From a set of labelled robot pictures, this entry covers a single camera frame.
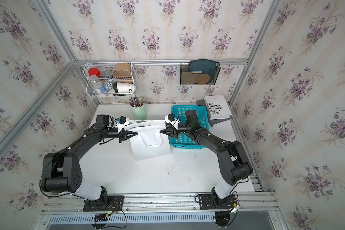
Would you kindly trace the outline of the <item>white insulated delivery bag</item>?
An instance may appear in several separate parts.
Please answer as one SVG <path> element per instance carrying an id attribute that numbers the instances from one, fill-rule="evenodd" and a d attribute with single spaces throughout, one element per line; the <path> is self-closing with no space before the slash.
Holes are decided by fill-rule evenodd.
<path id="1" fill-rule="evenodd" d="M 161 133 L 164 129 L 163 120 L 133 123 L 125 127 L 126 131 L 137 133 L 137 136 L 130 138 L 135 160 L 141 161 L 171 154 L 169 138 Z"/>

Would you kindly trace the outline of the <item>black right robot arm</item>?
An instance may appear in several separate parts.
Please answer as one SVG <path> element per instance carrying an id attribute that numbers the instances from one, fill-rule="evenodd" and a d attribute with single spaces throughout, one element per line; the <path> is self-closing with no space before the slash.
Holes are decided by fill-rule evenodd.
<path id="1" fill-rule="evenodd" d="M 186 122 L 181 123 L 174 114 L 165 116 L 166 129 L 161 133 L 177 139 L 179 134 L 185 134 L 189 139 L 214 152 L 218 159 L 222 179 L 213 188 L 211 197 L 217 202 L 229 199 L 235 187 L 244 183 L 253 173 L 250 160 L 239 141 L 223 140 L 211 134 L 199 123 L 195 110 L 186 111 Z"/>

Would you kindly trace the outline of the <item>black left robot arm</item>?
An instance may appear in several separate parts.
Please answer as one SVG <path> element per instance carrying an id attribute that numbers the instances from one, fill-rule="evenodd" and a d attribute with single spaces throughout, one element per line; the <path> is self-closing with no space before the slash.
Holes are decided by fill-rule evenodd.
<path id="1" fill-rule="evenodd" d="M 115 127 L 117 122 L 109 115 L 98 115 L 96 123 L 68 147 L 58 152 L 47 154 L 43 159 L 43 170 L 40 176 L 40 191 L 47 197 L 72 195 L 87 202 L 108 204 L 108 193 L 105 187 L 97 186 L 83 179 L 80 159 L 96 144 L 117 139 L 119 143 L 137 136 L 137 132 Z"/>

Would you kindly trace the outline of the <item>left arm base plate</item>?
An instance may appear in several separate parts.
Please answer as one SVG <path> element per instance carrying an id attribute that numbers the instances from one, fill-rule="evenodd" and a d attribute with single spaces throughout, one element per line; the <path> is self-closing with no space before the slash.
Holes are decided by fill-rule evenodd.
<path id="1" fill-rule="evenodd" d="M 109 195 L 108 201 L 84 200 L 83 212 L 120 211 L 123 208 L 124 199 L 124 195 Z"/>

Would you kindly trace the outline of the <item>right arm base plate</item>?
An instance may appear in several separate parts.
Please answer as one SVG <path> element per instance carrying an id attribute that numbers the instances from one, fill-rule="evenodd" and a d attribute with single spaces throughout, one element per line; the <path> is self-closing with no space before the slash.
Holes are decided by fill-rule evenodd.
<path id="1" fill-rule="evenodd" d="M 239 201 L 234 194 L 224 199 L 213 194 L 197 194 L 195 202 L 199 204 L 200 210 L 233 209 L 239 205 Z"/>

